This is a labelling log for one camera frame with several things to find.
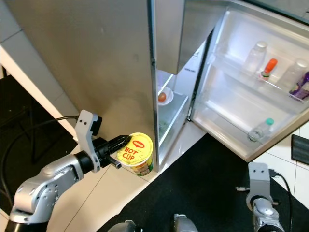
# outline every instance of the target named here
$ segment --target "red bottle cap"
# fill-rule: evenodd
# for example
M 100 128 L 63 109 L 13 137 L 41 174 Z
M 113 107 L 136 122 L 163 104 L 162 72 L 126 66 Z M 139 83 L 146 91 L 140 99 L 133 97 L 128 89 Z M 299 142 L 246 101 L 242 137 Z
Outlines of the red bottle cap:
M 264 72 L 266 73 L 270 73 L 274 67 L 277 65 L 278 60 L 277 59 L 270 59 L 270 61 L 268 62 L 268 64 L 266 65 Z

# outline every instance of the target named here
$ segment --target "black cable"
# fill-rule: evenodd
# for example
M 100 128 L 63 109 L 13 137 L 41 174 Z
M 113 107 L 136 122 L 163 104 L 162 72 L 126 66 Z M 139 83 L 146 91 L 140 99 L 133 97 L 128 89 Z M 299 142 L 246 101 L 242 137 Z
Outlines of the black cable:
M 33 127 L 34 119 L 33 119 L 33 105 L 34 105 L 34 98 L 31 97 L 30 99 L 30 109 L 29 109 L 29 118 L 30 118 L 30 126 Z M 31 130 L 31 163 L 35 164 L 35 129 Z
M 290 187 L 288 185 L 288 182 L 286 181 L 286 179 L 284 178 L 283 175 L 281 175 L 280 173 L 276 173 L 276 176 L 280 176 L 282 178 L 282 180 L 285 183 L 286 188 L 288 189 L 288 195 L 289 195 L 289 205 L 290 205 L 290 221 L 289 221 L 289 231 L 292 232 L 292 226 L 293 226 L 293 206 L 292 206 L 292 194 L 291 194 L 291 190 Z
M 9 198 L 9 203 L 11 205 L 11 207 L 13 207 L 13 197 L 11 195 L 11 192 L 9 190 L 9 187 L 7 185 L 7 181 L 6 181 L 6 171 L 5 171 L 5 167 L 6 167 L 6 161 L 7 161 L 7 158 L 8 158 L 8 154 L 10 153 L 13 145 L 15 144 L 15 142 L 20 139 L 27 131 L 30 131 L 30 130 L 33 130 L 35 128 L 38 128 L 38 127 L 41 127 L 43 125 L 46 125 L 46 124 L 49 124 L 49 123 L 52 123 L 52 122 L 56 122 L 56 121 L 60 121 L 60 120 L 64 120 L 64 119 L 70 119 L 70 118 L 73 118 L 73 119 L 76 119 L 78 118 L 78 116 L 65 116 L 65 117 L 60 117 L 60 118 L 55 118 L 55 119 L 51 119 L 51 120 L 48 120 L 48 121 L 45 121 L 45 122 L 42 122 L 40 124 L 37 124 L 31 128 L 28 128 L 26 130 L 24 130 L 22 133 L 18 134 L 13 140 L 12 142 L 8 145 L 8 147 L 6 148 L 3 156 L 2 156 L 2 159 L 1 159 L 1 182 L 2 182 L 2 185 L 3 185 L 3 188 L 4 188 L 4 191 L 6 192 L 8 198 Z

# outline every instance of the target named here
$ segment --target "refrigerator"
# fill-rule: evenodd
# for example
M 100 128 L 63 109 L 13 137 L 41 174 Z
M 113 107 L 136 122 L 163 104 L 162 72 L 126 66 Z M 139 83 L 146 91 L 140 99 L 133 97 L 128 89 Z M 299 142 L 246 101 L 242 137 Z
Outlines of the refrigerator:
M 151 137 L 156 171 L 184 123 L 249 162 L 309 120 L 309 101 L 276 86 L 296 59 L 309 62 L 309 21 L 280 7 L 253 0 L 6 3 L 75 106 L 102 116 L 100 136 Z M 267 43 L 266 56 L 249 74 L 243 65 L 258 41 Z M 276 68 L 258 80 L 271 58 Z M 250 140 L 267 118 L 274 120 L 269 132 Z

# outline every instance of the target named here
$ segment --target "refrigerator shelf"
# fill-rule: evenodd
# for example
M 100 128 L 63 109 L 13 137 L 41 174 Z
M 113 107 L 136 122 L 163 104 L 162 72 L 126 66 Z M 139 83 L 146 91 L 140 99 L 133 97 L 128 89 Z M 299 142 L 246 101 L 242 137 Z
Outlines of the refrigerator shelf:
M 156 74 L 158 78 L 158 95 L 159 95 L 162 92 L 162 90 L 167 86 L 167 84 L 172 79 L 174 74 L 170 74 L 162 70 L 157 70 Z
M 203 110 L 196 111 L 194 122 L 245 161 L 249 161 L 252 152 L 262 145 L 261 142 L 250 141 L 247 132 L 206 105 Z
M 286 112 L 301 113 L 308 108 L 309 103 L 292 97 L 271 82 L 258 80 L 256 76 L 244 72 L 236 61 L 221 54 L 213 54 L 210 65 L 223 71 L 227 76 L 237 80 L 240 85 L 254 92 L 256 95 L 271 102 Z
M 159 163 L 161 164 L 187 117 L 189 97 L 174 92 L 171 103 L 159 106 Z

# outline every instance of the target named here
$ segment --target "open refrigerator door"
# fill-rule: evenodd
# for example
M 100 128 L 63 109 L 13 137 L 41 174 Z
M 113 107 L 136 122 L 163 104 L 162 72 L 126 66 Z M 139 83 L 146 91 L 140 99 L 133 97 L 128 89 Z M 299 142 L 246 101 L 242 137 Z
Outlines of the open refrigerator door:
M 259 41 L 267 43 L 263 63 L 248 72 L 245 61 Z M 272 58 L 278 64 L 270 77 L 258 78 Z M 309 120 L 308 99 L 277 86 L 297 59 L 309 62 L 309 27 L 231 3 L 214 29 L 191 119 L 245 161 L 253 160 Z M 252 141 L 248 133 L 267 119 L 268 131 Z

